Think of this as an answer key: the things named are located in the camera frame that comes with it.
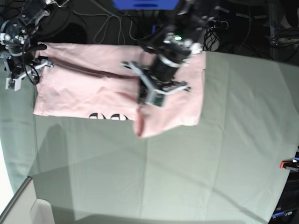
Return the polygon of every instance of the pink towel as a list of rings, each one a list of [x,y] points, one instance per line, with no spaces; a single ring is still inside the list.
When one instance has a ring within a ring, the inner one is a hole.
[[[47,43],[37,54],[49,57],[37,87],[35,115],[90,119],[133,120],[138,137],[150,137],[177,126],[197,125],[204,93],[205,53],[190,60],[176,74],[191,92],[171,95],[164,108],[138,105],[136,74],[121,61],[149,64],[153,55],[136,46]]]

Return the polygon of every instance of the red clip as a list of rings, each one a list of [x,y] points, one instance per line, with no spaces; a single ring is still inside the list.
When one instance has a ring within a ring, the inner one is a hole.
[[[293,164],[293,161],[282,161],[280,164],[280,168],[284,169],[285,168],[285,164]]]

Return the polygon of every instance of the pink cloth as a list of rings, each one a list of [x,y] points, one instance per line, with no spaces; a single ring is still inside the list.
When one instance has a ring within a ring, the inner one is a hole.
[[[177,126],[197,125],[204,92],[205,53],[190,60],[176,74],[187,81],[191,92],[171,95],[165,108],[138,105],[136,74],[121,61],[149,64],[153,55],[136,46],[47,43],[37,54],[49,57],[54,67],[45,67],[37,87],[35,115],[91,119],[133,120],[138,137],[150,137]]]

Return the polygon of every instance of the green led light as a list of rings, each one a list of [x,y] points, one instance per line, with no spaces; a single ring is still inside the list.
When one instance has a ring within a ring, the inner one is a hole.
[[[174,39],[175,39],[176,41],[181,41],[181,40],[182,40],[182,37],[181,37],[181,36],[176,36]]]

